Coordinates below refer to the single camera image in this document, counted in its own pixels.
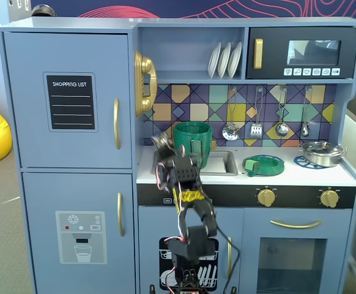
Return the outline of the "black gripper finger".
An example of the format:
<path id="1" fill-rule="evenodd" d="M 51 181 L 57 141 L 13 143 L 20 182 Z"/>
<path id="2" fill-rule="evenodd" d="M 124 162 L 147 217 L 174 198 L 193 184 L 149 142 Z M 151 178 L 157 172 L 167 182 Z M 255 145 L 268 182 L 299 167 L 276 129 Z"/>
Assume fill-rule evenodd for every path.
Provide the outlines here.
<path id="1" fill-rule="evenodd" d="M 174 142 L 166 132 L 162 133 L 162 147 L 164 157 L 173 157 L 177 155 Z"/>
<path id="2" fill-rule="evenodd" d="M 166 136 L 160 135 L 159 137 L 152 137 L 152 143 L 156 147 L 158 160 L 166 158 Z"/>

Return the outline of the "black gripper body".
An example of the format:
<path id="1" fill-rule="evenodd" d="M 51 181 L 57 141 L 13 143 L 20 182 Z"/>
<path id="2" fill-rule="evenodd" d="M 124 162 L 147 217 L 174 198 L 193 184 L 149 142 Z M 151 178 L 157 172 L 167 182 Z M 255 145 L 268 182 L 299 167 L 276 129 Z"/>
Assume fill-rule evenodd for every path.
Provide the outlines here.
<path id="1" fill-rule="evenodd" d="M 155 176 L 159 190 L 200 190 L 201 180 L 195 157 L 173 156 L 159 160 L 155 166 Z"/>

